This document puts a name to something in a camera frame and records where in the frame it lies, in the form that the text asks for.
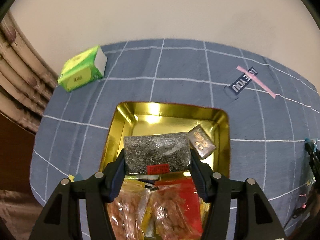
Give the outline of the yellow snack bag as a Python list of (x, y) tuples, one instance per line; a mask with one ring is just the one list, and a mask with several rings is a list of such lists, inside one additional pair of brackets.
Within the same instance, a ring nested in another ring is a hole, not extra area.
[(149, 201), (140, 224), (142, 239), (155, 239), (155, 223), (153, 221), (152, 202)]

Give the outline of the green tissue pack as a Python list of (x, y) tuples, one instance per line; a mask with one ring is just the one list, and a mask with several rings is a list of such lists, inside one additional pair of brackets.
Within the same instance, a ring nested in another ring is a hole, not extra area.
[(89, 48), (65, 62), (57, 82), (66, 91), (73, 91), (102, 79), (106, 64), (107, 56), (101, 46)]

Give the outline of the red gold toffee tin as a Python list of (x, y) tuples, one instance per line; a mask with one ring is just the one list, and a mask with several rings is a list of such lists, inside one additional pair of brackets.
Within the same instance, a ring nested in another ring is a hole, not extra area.
[(128, 101), (115, 107), (99, 170), (117, 158), (125, 136), (189, 132), (197, 125), (204, 129), (216, 147), (204, 163), (213, 171), (229, 177), (228, 114), (218, 108), (160, 102)]

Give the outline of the blue checked tablecloth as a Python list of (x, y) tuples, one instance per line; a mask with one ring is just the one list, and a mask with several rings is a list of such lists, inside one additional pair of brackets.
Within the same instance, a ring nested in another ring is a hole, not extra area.
[(102, 47), (105, 77), (72, 92), (57, 87), (35, 137), (30, 185), (44, 205), (69, 175), (98, 170), (116, 106), (124, 101), (223, 109), (231, 178), (254, 178), (290, 235), (312, 172), (304, 139), (319, 138), (319, 93), (297, 72), (246, 50), (194, 40), (142, 40)]

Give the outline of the dark wooden cabinet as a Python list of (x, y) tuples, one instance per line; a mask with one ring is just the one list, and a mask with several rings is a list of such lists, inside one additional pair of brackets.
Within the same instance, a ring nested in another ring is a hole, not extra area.
[(1, 115), (1, 189), (31, 194), (30, 163), (35, 136)]

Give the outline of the clear bag orange snacks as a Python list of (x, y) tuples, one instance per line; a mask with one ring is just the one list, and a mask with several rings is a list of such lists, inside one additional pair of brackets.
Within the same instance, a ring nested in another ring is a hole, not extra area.
[(143, 239), (142, 222), (150, 191), (138, 180), (124, 180), (118, 196), (106, 208), (116, 239)]

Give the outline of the grey sesame block packet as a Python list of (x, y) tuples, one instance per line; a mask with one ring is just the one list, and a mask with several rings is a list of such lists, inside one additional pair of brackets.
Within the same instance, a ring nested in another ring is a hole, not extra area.
[(191, 150), (187, 133), (124, 137), (127, 174), (156, 175), (189, 170)]

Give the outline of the beige patterned curtain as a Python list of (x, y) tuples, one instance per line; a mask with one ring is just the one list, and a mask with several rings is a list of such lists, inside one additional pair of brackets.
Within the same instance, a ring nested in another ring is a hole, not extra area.
[(37, 133), (56, 87), (56, 75), (7, 12), (1, 20), (1, 115)]

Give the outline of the blue candy wrapper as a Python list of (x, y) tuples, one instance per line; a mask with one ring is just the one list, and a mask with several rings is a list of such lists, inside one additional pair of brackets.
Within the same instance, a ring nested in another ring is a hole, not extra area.
[(317, 143), (317, 139), (305, 138), (305, 142), (310, 142), (312, 144), (316, 144)]

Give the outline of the brown cake pink packet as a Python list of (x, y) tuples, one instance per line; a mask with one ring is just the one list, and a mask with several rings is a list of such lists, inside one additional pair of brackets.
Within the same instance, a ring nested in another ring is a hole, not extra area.
[(210, 139), (201, 125), (197, 125), (191, 129), (188, 132), (188, 138), (191, 146), (202, 160), (208, 158), (216, 149), (212, 139)]

